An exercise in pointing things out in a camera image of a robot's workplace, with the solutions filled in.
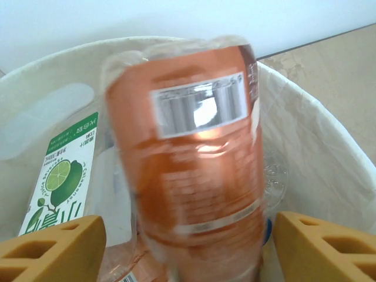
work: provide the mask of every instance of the white barcode sticker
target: white barcode sticker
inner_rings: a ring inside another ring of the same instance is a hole
[[[122,282],[137,282],[136,277],[132,272],[128,273],[126,277],[123,278]]]
[[[248,116],[242,72],[150,92],[162,139],[190,135]]]

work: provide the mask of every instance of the white bin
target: white bin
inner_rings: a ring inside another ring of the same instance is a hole
[[[30,104],[69,83],[88,84],[100,95],[100,71],[108,56],[171,40],[176,39],[94,42],[7,74],[0,79],[0,129]],[[369,158],[318,100],[261,63],[259,84],[263,134],[285,157],[289,169],[288,189],[278,210],[376,234],[376,168]],[[32,157],[22,163],[0,160],[0,241],[17,235],[40,163]],[[263,280],[283,281],[275,254],[269,254],[265,263]]]

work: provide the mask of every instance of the blue bottle cap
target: blue bottle cap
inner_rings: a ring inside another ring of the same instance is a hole
[[[273,228],[273,224],[269,218],[266,220],[266,232],[265,232],[265,239],[264,239],[264,245],[266,242],[269,241],[270,235],[271,235],[271,229]]]

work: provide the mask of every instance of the white wall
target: white wall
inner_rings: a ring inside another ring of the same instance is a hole
[[[135,35],[237,33],[260,57],[374,22],[376,0],[0,0],[0,70]]]

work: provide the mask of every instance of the beige floor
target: beige floor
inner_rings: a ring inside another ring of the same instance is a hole
[[[321,101],[376,164],[376,25],[261,61]]]

